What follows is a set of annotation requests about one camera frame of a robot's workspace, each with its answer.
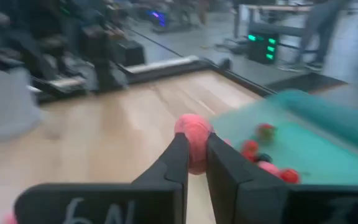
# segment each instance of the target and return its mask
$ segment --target person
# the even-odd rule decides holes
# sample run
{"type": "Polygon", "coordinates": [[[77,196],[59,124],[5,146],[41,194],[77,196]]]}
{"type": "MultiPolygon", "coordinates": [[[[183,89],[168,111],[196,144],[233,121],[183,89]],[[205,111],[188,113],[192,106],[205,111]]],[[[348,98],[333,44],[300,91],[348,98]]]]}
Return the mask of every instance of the person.
{"type": "Polygon", "coordinates": [[[177,18],[180,24],[191,25],[190,10],[191,5],[189,0],[173,0],[173,7],[177,14],[177,18]]]}
{"type": "Polygon", "coordinates": [[[207,21],[208,0],[198,0],[198,19],[205,26],[207,21]]]}
{"type": "Polygon", "coordinates": [[[302,72],[306,68],[315,72],[322,71],[339,12],[346,1],[347,0],[317,1],[306,19],[300,46],[294,60],[278,68],[291,72],[302,72]],[[319,35],[317,54],[311,62],[303,63],[302,56],[314,34],[319,35]]]}
{"type": "Polygon", "coordinates": [[[21,53],[25,66],[32,75],[44,80],[55,79],[55,70],[44,58],[28,31],[16,0],[0,0],[0,48],[5,47],[21,53]]]}

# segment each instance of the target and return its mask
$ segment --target table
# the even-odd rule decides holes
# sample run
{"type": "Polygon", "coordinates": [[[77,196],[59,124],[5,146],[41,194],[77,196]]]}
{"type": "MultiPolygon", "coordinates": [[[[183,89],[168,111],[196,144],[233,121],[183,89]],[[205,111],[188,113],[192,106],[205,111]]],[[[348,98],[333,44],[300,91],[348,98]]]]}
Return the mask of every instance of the table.
{"type": "MultiPolygon", "coordinates": [[[[256,9],[263,9],[263,10],[270,10],[270,11],[287,11],[287,12],[308,12],[311,10],[312,6],[286,6],[286,5],[245,5],[249,11],[249,21],[248,23],[255,21],[255,10],[256,9]]],[[[234,38],[239,37],[239,25],[241,19],[241,12],[239,7],[235,7],[234,13],[234,29],[233,29],[233,36],[234,38]]]]}

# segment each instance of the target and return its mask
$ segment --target floor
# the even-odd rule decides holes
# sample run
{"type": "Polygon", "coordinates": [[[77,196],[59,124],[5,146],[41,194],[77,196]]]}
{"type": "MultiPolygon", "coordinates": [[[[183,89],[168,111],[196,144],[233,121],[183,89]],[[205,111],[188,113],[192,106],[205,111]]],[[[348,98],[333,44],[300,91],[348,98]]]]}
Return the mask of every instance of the floor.
{"type": "MultiPolygon", "coordinates": [[[[353,4],[352,7],[358,9],[358,3],[353,4]]],[[[346,12],[341,14],[322,74],[350,84],[350,86],[339,87],[335,91],[331,91],[330,94],[323,95],[323,97],[358,110],[358,11],[356,12],[353,15],[347,15],[346,12]],[[346,101],[340,97],[341,95],[348,97],[346,101]]],[[[234,72],[261,85],[268,85],[304,75],[302,73],[284,72],[276,69],[274,66],[265,66],[247,60],[242,55],[233,55],[225,50],[214,48],[215,44],[220,44],[224,39],[233,37],[233,15],[230,12],[212,12],[208,16],[206,27],[188,32],[155,34],[150,31],[150,24],[148,23],[131,26],[131,29],[173,50],[179,55],[197,55],[215,62],[220,61],[222,58],[230,58],[233,61],[232,69],[234,72]]],[[[240,34],[246,33],[245,18],[246,15],[243,16],[244,20],[242,21],[240,34]]],[[[304,21],[305,15],[299,14],[287,16],[282,23],[301,27],[304,21]]],[[[130,38],[144,45],[148,62],[178,57],[178,55],[135,33],[129,31],[128,34],[130,38]]],[[[298,41],[299,38],[297,37],[283,37],[283,42],[287,44],[296,45],[298,41]]],[[[309,48],[315,49],[317,46],[318,38],[316,37],[309,48]]],[[[295,53],[293,49],[284,47],[280,47],[278,52],[279,60],[277,63],[290,61],[295,53]]],[[[311,57],[311,55],[307,55],[305,60],[311,60],[311,57]]]]}

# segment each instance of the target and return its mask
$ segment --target person's leg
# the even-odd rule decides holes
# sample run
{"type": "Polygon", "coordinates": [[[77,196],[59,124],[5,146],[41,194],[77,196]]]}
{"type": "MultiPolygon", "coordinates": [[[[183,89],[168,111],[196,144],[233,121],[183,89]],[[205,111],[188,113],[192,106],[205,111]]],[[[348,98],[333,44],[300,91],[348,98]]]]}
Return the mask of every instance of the person's leg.
{"type": "Polygon", "coordinates": [[[207,10],[208,10],[208,0],[198,0],[198,20],[201,25],[206,25],[207,20],[207,10]]]}
{"type": "Polygon", "coordinates": [[[56,79],[55,70],[45,59],[38,43],[29,32],[26,30],[9,30],[5,32],[5,36],[11,42],[12,47],[22,54],[23,61],[31,72],[40,71],[46,80],[56,79]]]}
{"type": "Polygon", "coordinates": [[[63,19],[63,32],[66,37],[67,51],[73,54],[74,57],[79,58],[78,51],[78,33],[80,31],[80,22],[78,19],[65,17],[63,19]]]}
{"type": "Polygon", "coordinates": [[[190,11],[191,11],[191,6],[189,4],[185,4],[183,6],[183,15],[186,17],[186,24],[188,26],[191,25],[191,14],[190,14],[190,11]]]}
{"type": "Polygon", "coordinates": [[[128,16],[134,21],[139,22],[139,17],[137,16],[137,9],[134,7],[134,5],[129,1],[126,1],[124,5],[128,16]]]}
{"type": "Polygon", "coordinates": [[[327,3],[316,4],[313,6],[306,19],[305,28],[303,29],[303,34],[295,58],[289,64],[280,66],[280,69],[291,72],[300,72],[304,70],[302,62],[303,54],[309,46],[311,38],[313,35],[318,34],[319,28],[326,22],[329,15],[330,11],[327,10],[327,3]]]}
{"type": "Polygon", "coordinates": [[[324,59],[328,51],[331,36],[334,32],[336,20],[325,22],[319,29],[319,46],[317,54],[312,62],[306,63],[306,68],[315,72],[320,72],[323,69],[324,59]]]}
{"type": "Polygon", "coordinates": [[[90,9],[86,12],[85,21],[80,24],[80,27],[101,25],[104,27],[106,18],[97,10],[90,9]]]}
{"type": "Polygon", "coordinates": [[[176,21],[180,25],[184,24],[184,20],[183,20],[183,5],[180,2],[180,0],[173,0],[172,3],[168,3],[168,4],[170,4],[170,11],[175,16],[176,21]]]}

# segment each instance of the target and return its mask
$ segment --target white label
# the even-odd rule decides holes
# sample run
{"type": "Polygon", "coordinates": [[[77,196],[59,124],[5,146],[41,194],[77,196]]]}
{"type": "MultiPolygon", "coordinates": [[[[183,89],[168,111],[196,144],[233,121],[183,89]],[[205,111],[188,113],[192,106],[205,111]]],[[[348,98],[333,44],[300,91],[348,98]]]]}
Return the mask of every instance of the white label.
{"type": "MultiPolygon", "coordinates": [[[[77,206],[81,202],[83,202],[83,198],[74,198],[67,205],[66,208],[66,217],[63,224],[93,224],[90,220],[84,217],[74,217],[75,210],[77,206]]],[[[104,224],[133,224],[134,212],[135,212],[135,202],[128,202],[127,215],[125,219],[122,218],[122,210],[121,207],[117,204],[111,204],[109,210],[106,215],[106,219],[104,224]]]]}
{"type": "Polygon", "coordinates": [[[350,224],[346,221],[353,208],[358,205],[358,197],[335,198],[328,202],[334,208],[331,217],[322,224],[350,224]]]}

